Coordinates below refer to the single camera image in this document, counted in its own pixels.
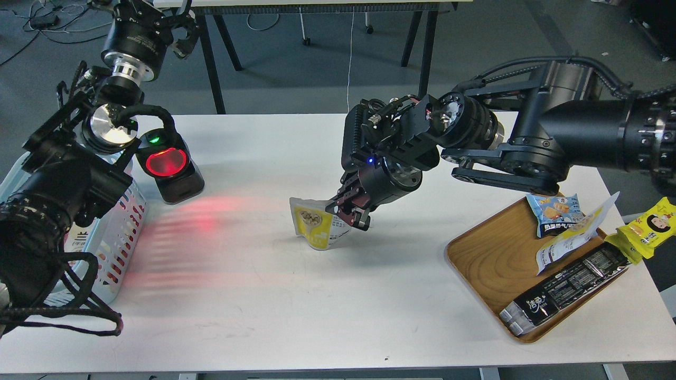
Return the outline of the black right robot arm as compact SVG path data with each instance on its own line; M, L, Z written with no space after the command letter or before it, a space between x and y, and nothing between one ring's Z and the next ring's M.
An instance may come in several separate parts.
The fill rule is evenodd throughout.
M367 230L441 160L454 178L555 195L572 166L650 175L674 196L674 85L635 91L587 57L502 63L441 97L362 100L346 116L341 187L326 205Z

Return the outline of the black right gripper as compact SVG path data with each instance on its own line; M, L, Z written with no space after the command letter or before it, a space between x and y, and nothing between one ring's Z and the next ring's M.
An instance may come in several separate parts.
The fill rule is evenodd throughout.
M417 190L423 171L388 158L369 158L359 168L344 173L341 188L325 207L350 227L367 231L369 212L379 205L390 204Z

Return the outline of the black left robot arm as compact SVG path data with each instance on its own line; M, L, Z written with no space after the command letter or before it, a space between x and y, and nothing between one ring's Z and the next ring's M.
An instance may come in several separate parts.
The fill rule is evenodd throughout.
M168 48L181 59L195 48L191 2L173 15L148 1L91 5L112 14L104 66L78 70L68 100L24 143L27 180L2 202L2 334L48 326L31 316L77 315L114 323L95 335L120 335L121 315L94 291L97 258L67 252L67 233L118 203L133 183L126 172L132 158L168 204L204 188L171 113L145 105L140 88L157 79Z

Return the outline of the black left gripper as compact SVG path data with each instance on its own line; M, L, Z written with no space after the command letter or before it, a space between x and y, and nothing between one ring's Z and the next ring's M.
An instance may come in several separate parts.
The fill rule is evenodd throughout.
M175 15L165 15L147 1L113 1L106 5L112 27L101 58L112 77L144 82L157 79L167 49L179 59L193 52L200 36L191 1Z

